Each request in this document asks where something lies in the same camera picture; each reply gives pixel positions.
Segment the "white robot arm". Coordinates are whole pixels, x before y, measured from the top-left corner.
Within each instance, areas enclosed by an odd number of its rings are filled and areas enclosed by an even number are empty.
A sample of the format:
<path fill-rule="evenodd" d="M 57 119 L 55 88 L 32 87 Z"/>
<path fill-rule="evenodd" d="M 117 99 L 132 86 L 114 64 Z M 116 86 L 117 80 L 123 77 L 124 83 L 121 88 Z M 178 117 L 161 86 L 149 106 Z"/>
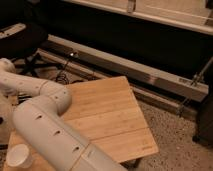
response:
<path fill-rule="evenodd" d="M 30 96 L 15 108 L 14 127 L 56 171 L 127 171 L 61 119 L 72 101 L 64 85 L 19 75 L 6 58 L 0 59 L 0 85 Z"/>

